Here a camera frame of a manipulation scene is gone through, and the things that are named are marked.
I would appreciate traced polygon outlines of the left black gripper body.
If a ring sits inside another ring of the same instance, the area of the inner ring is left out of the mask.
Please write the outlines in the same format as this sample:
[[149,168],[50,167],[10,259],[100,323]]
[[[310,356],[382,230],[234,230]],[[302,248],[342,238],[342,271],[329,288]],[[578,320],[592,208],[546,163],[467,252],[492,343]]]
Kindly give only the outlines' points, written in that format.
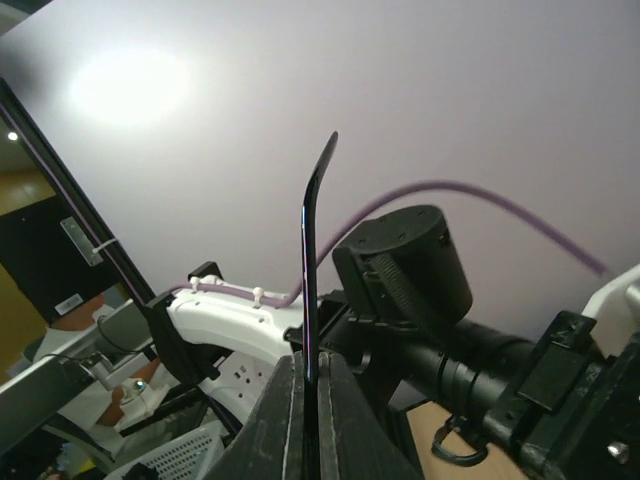
[[532,479],[639,476],[639,335],[604,356],[594,319],[559,313],[483,418]]

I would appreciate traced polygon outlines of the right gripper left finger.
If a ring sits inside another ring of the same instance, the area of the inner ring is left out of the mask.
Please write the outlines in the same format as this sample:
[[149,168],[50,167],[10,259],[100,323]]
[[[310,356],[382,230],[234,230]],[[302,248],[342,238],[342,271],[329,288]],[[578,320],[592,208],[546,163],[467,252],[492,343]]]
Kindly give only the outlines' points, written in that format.
[[302,355],[281,358],[246,424],[204,479],[303,479],[304,393]]

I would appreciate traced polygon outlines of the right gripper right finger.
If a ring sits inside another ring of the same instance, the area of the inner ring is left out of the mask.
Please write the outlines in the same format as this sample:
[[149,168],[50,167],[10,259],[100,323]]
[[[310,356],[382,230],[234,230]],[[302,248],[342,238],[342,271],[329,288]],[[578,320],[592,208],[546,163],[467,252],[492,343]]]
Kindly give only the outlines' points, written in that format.
[[319,356],[318,420],[322,479],[421,477],[389,440],[338,354]]

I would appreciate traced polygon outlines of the black round sunglasses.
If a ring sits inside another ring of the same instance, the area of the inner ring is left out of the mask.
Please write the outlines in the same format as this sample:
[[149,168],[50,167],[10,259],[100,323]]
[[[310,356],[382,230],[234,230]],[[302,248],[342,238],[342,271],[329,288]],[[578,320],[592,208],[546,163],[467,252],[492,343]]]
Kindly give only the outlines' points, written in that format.
[[339,134],[334,131],[311,173],[301,207],[302,353],[304,360],[303,479],[320,478],[318,420],[319,320],[317,295],[316,210],[322,180],[336,150]]

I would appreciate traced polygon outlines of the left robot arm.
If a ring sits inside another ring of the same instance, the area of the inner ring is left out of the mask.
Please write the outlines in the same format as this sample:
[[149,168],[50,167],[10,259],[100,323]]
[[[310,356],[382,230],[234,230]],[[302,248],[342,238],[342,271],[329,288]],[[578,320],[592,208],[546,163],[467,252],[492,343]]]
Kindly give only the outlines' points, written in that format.
[[146,318],[180,381],[227,387],[221,357],[275,376],[224,407],[241,423],[218,464],[233,478],[408,479],[376,422],[400,381],[449,412],[431,450],[472,467],[490,447],[532,479],[639,475],[639,271],[558,313],[531,342],[469,321],[472,294],[442,211],[359,216],[326,249],[342,283],[319,296],[314,225],[302,213],[303,280],[289,296],[223,281],[215,263],[151,300]]

